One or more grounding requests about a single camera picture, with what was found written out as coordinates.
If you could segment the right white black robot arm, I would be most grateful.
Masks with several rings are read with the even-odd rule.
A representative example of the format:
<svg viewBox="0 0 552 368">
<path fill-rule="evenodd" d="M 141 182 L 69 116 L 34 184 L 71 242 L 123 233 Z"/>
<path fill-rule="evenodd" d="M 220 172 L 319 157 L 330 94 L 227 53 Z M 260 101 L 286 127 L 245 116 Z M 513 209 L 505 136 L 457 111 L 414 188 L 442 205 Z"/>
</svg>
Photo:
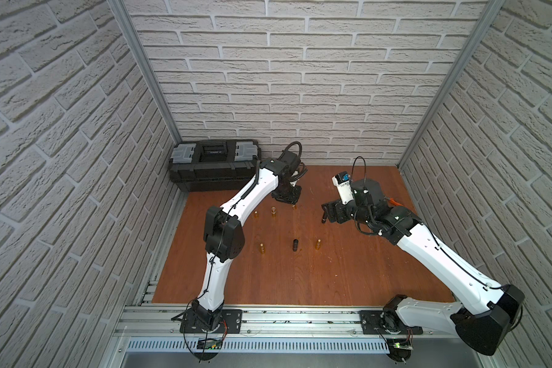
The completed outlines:
<svg viewBox="0 0 552 368">
<path fill-rule="evenodd" d="M 398 294 L 383 308 L 381 327 L 399 334 L 406 328 L 427 328 L 458 336 L 474 351 L 492 356 L 519 324 L 524 293 L 501 285 L 452 251 L 403 205 L 383 195 L 372 179 L 352 181 L 347 172 L 332 179 L 340 198 L 322 205 L 330 222 L 352 222 L 365 236 L 386 239 L 417 259 L 455 296 L 452 303 L 416 300 Z"/>
</svg>

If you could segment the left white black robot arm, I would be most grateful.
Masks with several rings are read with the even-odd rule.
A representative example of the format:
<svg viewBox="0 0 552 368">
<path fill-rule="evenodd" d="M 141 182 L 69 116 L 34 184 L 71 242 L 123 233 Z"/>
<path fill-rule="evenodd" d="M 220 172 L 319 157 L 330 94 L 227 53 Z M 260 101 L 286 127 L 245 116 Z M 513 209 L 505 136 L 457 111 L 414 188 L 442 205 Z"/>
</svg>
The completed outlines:
<svg viewBox="0 0 552 368">
<path fill-rule="evenodd" d="M 297 181 L 308 171 L 301 155 L 301 143 L 291 142 L 279 157 L 260 162 L 255 175 L 228 202 L 207 210 L 205 275 L 199 296 L 190 304 L 204 331 L 214 331 L 221 323 L 225 284 L 232 261 L 245 245 L 243 226 L 248 217 L 268 195 L 289 205 L 299 200 L 302 188 Z"/>
</svg>

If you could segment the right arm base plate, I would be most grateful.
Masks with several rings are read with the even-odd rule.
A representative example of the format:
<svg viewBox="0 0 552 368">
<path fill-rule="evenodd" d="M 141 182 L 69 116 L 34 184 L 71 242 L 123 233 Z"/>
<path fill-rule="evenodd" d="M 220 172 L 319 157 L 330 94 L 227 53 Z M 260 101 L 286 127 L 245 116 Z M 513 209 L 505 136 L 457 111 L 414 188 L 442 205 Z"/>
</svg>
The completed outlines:
<svg viewBox="0 0 552 368">
<path fill-rule="evenodd" d="M 392 334 L 422 335 L 423 328 L 406 326 L 394 312 L 384 310 L 365 310 L 359 312 L 360 325 L 364 335 Z"/>
</svg>

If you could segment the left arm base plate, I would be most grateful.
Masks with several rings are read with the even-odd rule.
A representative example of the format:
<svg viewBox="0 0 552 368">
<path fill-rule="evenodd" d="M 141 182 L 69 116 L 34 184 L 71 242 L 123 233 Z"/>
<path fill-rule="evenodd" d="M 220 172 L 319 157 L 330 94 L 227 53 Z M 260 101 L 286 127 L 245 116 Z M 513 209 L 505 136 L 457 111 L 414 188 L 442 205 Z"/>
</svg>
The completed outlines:
<svg viewBox="0 0 552 368">
<path fill-rule="evenodd" d="M 242 310 L 224 309 L 219 319 L 218 326 L 211 330 L 196 316 L 195 312 L 188 310 L 182 316 L 180 326 L 181 334 L 239 334 L 242 326 Z"/>
</svg>

